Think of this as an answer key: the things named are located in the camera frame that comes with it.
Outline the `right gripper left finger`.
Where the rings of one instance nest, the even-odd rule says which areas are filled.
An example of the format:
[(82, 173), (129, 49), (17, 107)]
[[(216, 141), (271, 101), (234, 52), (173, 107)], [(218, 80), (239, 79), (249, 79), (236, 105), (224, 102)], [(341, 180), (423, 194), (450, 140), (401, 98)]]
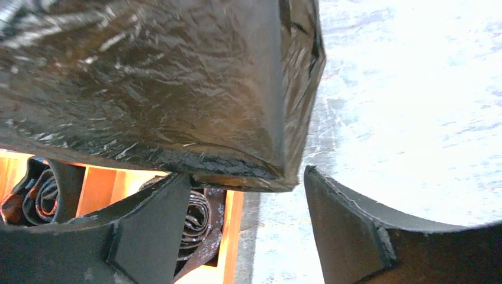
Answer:
[(171, 283), (191, 178), (175, 173), (63, 224), (1, 226), (2, 283)]

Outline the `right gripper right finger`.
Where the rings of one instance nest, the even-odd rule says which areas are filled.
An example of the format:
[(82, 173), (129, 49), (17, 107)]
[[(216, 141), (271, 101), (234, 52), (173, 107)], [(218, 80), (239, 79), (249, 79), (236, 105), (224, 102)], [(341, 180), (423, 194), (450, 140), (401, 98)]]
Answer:
[(501, 222), (464, 227), (406, 214), (315, 166), (304, 187), (326, 283), (500, 283)]

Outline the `black plastic trash bag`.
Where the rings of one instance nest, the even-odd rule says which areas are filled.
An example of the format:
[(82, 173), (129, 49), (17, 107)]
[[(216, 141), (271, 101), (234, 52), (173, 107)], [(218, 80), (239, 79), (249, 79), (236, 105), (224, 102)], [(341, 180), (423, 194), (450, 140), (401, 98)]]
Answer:
[(318, 1), (2, 1), (1, 147), (289, 192), (320, 24)]

